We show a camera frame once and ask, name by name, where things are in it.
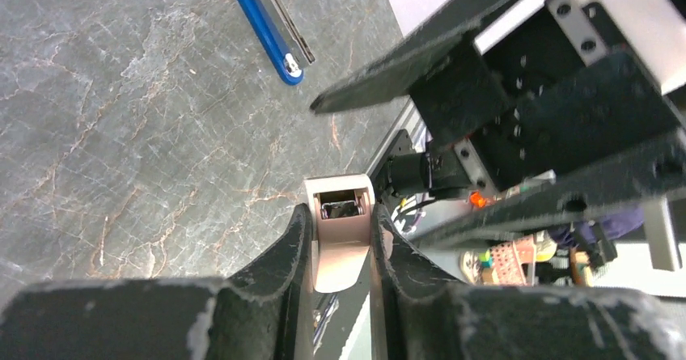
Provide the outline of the blue stapler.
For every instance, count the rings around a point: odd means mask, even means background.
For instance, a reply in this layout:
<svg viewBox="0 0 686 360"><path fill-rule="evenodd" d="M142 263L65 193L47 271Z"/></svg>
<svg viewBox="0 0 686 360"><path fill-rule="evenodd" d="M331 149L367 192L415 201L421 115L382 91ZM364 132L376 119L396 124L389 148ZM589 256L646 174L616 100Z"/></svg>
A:
<svg viewBox="0 0 686 360"><path fill-rule="evenodd" d="M315 56L281 0L237 0L281 80L300 84Z"/></svg>

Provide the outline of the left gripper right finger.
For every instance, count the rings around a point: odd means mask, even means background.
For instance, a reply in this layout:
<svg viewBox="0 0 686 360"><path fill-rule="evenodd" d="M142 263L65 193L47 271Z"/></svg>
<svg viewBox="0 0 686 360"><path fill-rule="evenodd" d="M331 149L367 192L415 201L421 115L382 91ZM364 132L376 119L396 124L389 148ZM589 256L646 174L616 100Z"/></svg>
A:
<svg viewBox="0 0 686 360"><path fill-rule="evenodd" d="M682 359L685 336L632 289L472 286L371 215L374 359Z"/></svg>

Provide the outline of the pink white staple remover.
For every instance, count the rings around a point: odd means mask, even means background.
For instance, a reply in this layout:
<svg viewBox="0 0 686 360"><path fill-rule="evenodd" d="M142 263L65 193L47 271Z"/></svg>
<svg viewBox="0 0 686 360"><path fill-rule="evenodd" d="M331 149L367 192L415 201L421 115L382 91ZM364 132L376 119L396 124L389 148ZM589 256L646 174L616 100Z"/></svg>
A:
<svg viewBox="0 0 686 360"><path fill-rule="evenodd" d="M314 221L314 290L331 294L357 283L369 252L371 215L376 203L366 174L309 178L303 181Z"/></svg>

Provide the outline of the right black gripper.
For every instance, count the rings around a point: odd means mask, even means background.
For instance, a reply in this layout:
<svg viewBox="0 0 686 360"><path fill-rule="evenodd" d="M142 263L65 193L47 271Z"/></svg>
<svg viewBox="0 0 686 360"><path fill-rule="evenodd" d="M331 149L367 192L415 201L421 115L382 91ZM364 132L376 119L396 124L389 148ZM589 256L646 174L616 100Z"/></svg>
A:
<svg viewBox="0 0 686 360"><path fill-rule="evenodd" d="M417 157L431 192L565 177L415 235L419 248L517 239L685 195L685 134L674 132L684 121L601 4L548 0L477 50L476 37L519 1L448 0L310 106L329 114L410 94L434 137Z"/></svg>

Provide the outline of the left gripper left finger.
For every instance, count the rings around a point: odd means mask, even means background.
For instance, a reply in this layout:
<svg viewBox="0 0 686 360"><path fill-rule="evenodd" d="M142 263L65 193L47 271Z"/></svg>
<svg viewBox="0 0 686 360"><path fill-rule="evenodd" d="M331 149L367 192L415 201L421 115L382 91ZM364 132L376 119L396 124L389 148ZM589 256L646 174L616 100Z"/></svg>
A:
<svg viewBox="0 0 686 360"><path fill-rule="evenodd" d="M228 278L69 280L2 310L4 359L311 359L309 208Z"/></svg>

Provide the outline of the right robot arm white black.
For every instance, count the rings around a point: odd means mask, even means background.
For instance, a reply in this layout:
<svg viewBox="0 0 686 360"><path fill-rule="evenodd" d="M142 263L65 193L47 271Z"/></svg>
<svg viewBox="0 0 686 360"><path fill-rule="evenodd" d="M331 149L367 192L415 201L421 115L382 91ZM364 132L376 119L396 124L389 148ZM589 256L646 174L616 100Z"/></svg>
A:
<svg viewBox="0 0 686 360"><path fill-rule="evenodd" d="M486 174L509 188L554 171L539 185L417 237L458 244L476 237L580 222L685 191L685 125L654 89L642 64L613 49L537 97L507 95L474 40L518 0L449 0L385 57L323 91L316 114L365 108L408 96L433 144L384 165L379 190L447 199L477 186L457 144L496 128L520 128L482 149Z"/></svg>

